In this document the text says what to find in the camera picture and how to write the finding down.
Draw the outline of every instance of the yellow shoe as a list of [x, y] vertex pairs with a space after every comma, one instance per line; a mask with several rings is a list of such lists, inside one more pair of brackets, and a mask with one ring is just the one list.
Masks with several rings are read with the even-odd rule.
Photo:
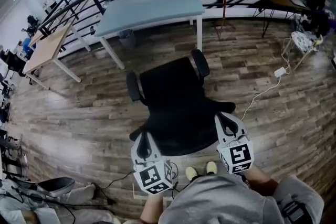
[[208, 162], [206, 164], [206, 173], [217, 174], [217, 164], [215, 162]]
[[197, 176], [197, 171], [194, 168], [192, 168], [191, 166], [189, 166], [185, 170], [185, 175], [187, 176], [189, 181], [191, 181], [195, 176]]

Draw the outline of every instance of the power adapter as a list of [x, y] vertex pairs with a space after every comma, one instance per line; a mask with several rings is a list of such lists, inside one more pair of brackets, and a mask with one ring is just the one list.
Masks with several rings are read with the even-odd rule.
[[278, 70], [274, 71], [274, 76], [276, 76], [277, 78], [279, 78], [283, 74], [286, 74], [286, 70], [284, 67], [281, 67]]

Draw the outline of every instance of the black office chair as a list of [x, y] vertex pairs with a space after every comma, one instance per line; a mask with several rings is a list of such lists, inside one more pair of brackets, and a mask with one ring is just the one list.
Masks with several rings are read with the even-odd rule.
[[200, 151], [217, 141], [215, 114], [232, 113], [234, 103], [216, 102], [205, 97], [202, 87], [210, 70], [200, 50], [192, 56], [196, 74], [188, 57], [184, 57], [140, 74], [144, 96], [136, 75], [127, 75], [127, 88], [133, 101], [148, 106], [150, 117], [130, 134], [135, 141], [142, 131], [149, 131], [162, 155], [180, 156]]

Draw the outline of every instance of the black strap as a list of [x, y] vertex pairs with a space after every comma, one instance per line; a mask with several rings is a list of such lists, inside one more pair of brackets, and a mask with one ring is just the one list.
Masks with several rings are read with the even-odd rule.
[[285, 218], [288, 218], [292, 224], [312, 224], [312, 219], [306, 210], [304, 204], [300, 204], [296, 201], [292, 201], [287, 204], [282, 214]]

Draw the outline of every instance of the desk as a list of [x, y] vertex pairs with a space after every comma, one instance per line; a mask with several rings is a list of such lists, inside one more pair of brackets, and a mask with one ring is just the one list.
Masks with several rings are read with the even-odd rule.
[[45, 65], [49, 62], [54, 62], [59, 68], [61, 68], [66, 74], [71, 76], [77, 82], [81, 82], [81, 79], [76, 76], [73, 72], [71, 72], [60, 60], [57, 59], [57, 55], [60, 47], [63, 45], [64, 40], [66, 39], [68, 33], [72, 31], [73, 35], [76, 36], [86, 47], [88, 51], [90, 51], [89, 45], [83, 40], [83, 38], [79, 35], [79, 33], [74, 29], [71, 24], [66, 24], [60, 28], [58, 28], [54, 33], [49, 35], [43, 40], [40, 40], [36, 44], [35, 51], [27, 61], [25, 67], [23, 68], [23, 74], [26, 74], [36, 83], [49, 90], [50, 88], [45, 86], [40, 80], [38, 80], [33, 74], [32, 71], [38, 69], [42, 65]]
[[35, 44], [37, 41], [39, 41], [41, 38], [43, 38], [43, 34], [41, 33], [40, 30], [37, 30], [36, 33], [34, 34], [34, 36], [31, 38], [31, 41], [29, 43], [29, 47], [32, 49], [32, 50], [35, 50], [33, 48], [33, 44]]
[[264, 35], [267, 31], [270, 19], [272, 19], [275, 10], [283, 10], [287, 13], [292, 12], [294, 14], [295, 13], [302, 13], [302, 12], [311, 12], [311, 10], [308, 7], [297, 6], [297, 5], [293, 4], [292, 1], [290, 1], [290, 0], [269, 0], [269, 1], [261, 0], [261, 2], [262, 2], [263, 9], [264, 9], [264, 12], [265, 12], [264, 18], [266, 18], [266, 9], [271, 9], [272, 10], [271, 14], [269, 16], [269, 19], [267, 21], [266, 27], [265, 27], [265, 21], [264, 21], [264, 28], [263, 28], [263, 31], [262, 31], [262, 37], [264, 37]]
[[201, 0], [114, 0], [108, 4], [95, 36], [117, 65], [124, 69], [123, 62], [105, 40], [105, 35], [162, 20], [197, 16], [197, 48], [202, 50], [204, 12]]

